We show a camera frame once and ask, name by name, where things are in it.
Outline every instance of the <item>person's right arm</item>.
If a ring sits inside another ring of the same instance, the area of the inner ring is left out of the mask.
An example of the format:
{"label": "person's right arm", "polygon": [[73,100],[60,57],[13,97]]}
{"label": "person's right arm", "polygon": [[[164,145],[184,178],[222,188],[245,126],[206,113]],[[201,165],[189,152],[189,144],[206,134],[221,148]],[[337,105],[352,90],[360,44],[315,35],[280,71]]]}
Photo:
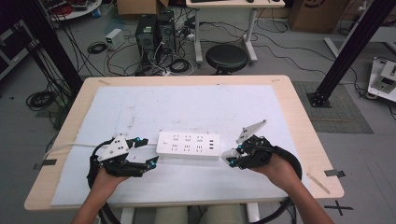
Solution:
{"label": "person's right arm", "polygon": [[311,193],[305,188],[291,165],[273,154],[270,162],[251,170],[268,176],[272,183],[285,192],[294,201],[304,224],[334,223]]}

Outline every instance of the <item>wearable hand device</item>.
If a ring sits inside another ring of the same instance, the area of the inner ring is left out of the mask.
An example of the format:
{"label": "wearable hand device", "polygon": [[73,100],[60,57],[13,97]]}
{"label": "wearable hand device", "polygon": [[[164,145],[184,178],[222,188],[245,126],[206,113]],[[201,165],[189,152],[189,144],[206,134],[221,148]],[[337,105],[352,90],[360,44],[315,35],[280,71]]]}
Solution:
{"label": "wearable hand device", "polygon": [[[297,176],[302,179],[303,169],[300,162],[293,154],[281,147],[272,146],[265,137],[254,135],[254,133],[265,124],[265,122],[266,120],[244,128],[238,140],[236,140],[236,143],[241,145],[230,151],[225,151],[221,157],[233,168],[237,166],[240,169],[246,169],[268,164],[272,155],[275,153],[288,161],[294,168]],[[288,197],[272,215],[254,222],[254,224],[266,223],[274,220],[291,205],[292,200]]]}
{"label": "wearable hand device", "polygon": [[[129,154],[131,147],[142,147],[147,145],[148,139],[134,139],[126,140],[122,134],[116,138],[103,142],[95,148],[90,156],[90,171],[87,175],[88,185],[93,186],[95,178],[99,172],[99,168],[104,166],[107,173],[114,176],[133,176],[141,177],[143,173],[154,169],[157,166],[159,157],[154,157],[147,160],[145,163],[129,162],[126,157]],[[99,148],[108,145],[101,156],[97,156],[96,152]],[[99,210],[99,217],[104,220],[106,217],[110,223],[119,224],[120,222],[111,212],[107,203]]]}

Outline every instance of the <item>round stool seat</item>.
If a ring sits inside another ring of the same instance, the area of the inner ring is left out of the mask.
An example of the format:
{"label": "round stool seat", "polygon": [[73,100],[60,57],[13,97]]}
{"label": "round stool seat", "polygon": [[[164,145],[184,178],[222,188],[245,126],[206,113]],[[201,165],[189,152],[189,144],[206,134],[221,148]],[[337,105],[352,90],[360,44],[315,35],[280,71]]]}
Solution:
{"label": "round stool seat", "polygon": [[216,74],[229,74],[244,68],[248,63],[247,54],[234,45],[216,45],[206,53],[206,61],[217,69]]}

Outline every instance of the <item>black metal post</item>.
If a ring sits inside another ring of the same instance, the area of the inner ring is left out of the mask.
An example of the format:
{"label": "black metal post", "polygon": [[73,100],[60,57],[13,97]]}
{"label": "black metal post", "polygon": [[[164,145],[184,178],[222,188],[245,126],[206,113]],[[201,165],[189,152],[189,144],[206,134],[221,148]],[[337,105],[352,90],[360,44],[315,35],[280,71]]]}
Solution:
{"label": "black metal post", "polygon": [[327,76],[315,92],[307,94],[313,107],[321,107],[328,103],[335,87],[395,6],[396,0],[375,0],[370,5]]}
{"label": "black metal post", "polygon": [[67,86],[71,90],[72,98],[76,98],[82,86],[82,79],[72,62],[70,61],[58,36],[50,27],[49,21],[44,14],[44,8],[37,2],[39,0],[14,0],[21,17],[30,32],[38,39],[41,46],[58,68]]}

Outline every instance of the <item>beige pants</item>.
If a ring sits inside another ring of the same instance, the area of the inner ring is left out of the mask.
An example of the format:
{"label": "beige pants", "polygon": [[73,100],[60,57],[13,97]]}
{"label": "beige pants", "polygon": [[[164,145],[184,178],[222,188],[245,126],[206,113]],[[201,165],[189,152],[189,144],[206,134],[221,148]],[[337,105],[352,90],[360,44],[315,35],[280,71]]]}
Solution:
{"label": "beige pants", "polygon": [[[241,224],[241,205],[209,205],[200,224]],[[155,216],[155,224],[188,224],[187,206],[159,207]]]}

